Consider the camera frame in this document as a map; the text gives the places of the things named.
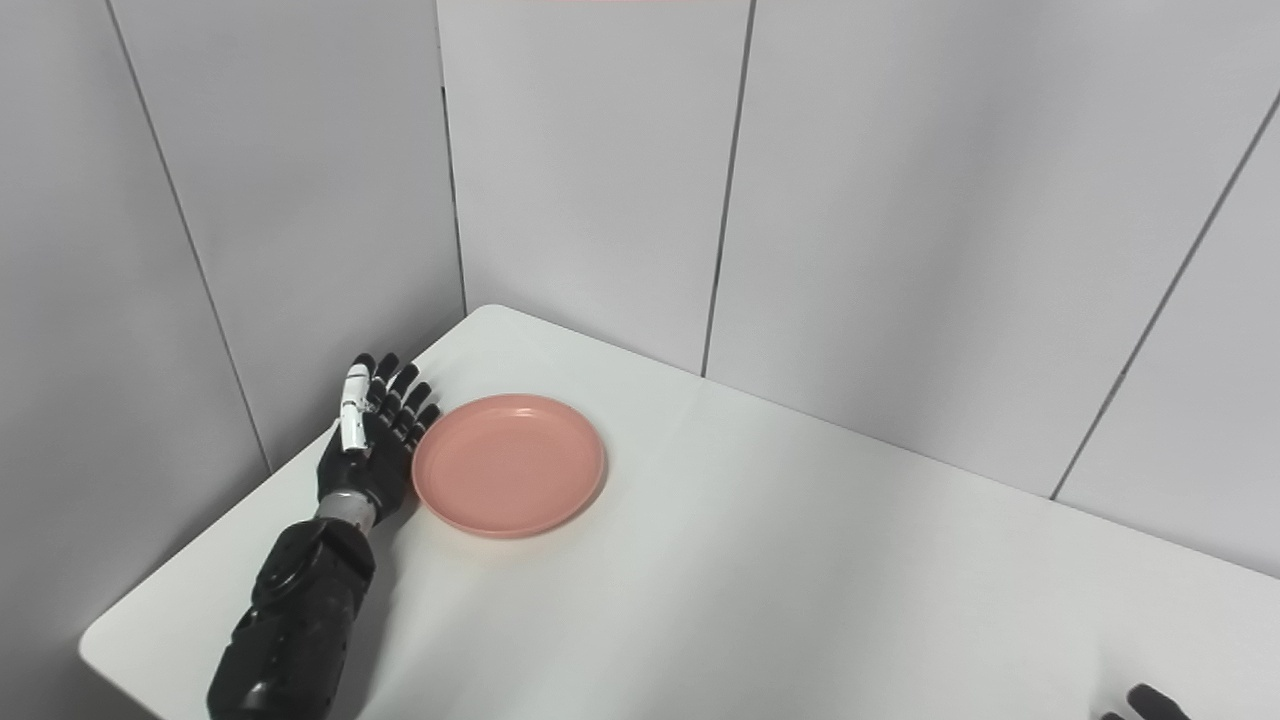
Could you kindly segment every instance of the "tabletop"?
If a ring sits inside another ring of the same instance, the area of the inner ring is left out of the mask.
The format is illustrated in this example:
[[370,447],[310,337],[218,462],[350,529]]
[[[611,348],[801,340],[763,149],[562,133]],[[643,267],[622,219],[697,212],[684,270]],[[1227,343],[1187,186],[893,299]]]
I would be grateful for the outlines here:
[[[539,537],[415,506],[334,720],[1088,720],[1147,682],[1197,720],[1280,708],[1280,580],[500,306],[419,359],[442,409],[554,397],[603,492]],[[81,656],[165,720],[204,698],[311,443],[99,618]]]

